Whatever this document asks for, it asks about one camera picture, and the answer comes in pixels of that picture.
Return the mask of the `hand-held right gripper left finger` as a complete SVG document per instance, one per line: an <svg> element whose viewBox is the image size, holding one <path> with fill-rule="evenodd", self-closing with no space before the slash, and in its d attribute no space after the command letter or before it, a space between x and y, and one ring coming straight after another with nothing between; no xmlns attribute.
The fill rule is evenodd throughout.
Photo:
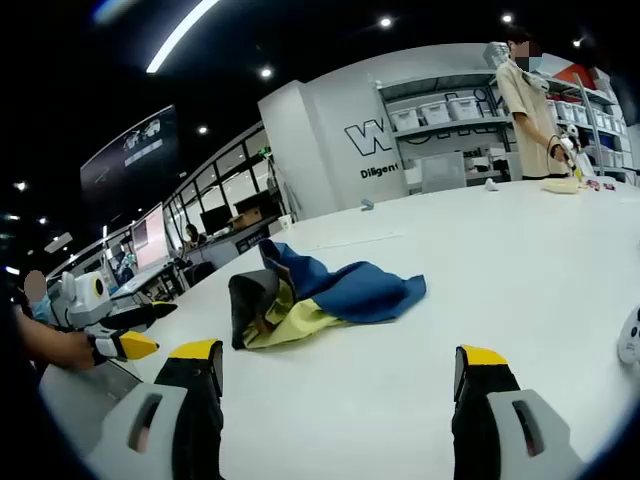
<svg viewBox="0 0 640 480"><path fill-rule="evenodd" d="M106 415L88 456L99 479L219 479L224 425L223 342L173 350L153 383L135 386Z"/></svg>

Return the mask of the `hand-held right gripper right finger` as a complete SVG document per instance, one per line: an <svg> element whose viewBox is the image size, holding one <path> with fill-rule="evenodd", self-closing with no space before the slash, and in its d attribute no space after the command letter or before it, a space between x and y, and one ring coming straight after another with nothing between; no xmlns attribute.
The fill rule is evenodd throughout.
<svg viewBox="0 0 640 480"><path fill-rule="evenodd" d="M581 473L568 424L537 392L520 388L500 354L458 346L453 393L456 479L574 479Z"/></svg>

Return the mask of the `person's left hand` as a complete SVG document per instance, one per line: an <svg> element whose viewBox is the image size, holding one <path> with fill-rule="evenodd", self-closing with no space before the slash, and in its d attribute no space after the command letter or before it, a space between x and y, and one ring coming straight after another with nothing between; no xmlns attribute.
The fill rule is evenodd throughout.
<svg viewBox="0 0 640 480"><path fill-rule="evenodd" d="M53 331L49 361L76 371L89 370L99 364L94 345L84 332Z"/></svg>

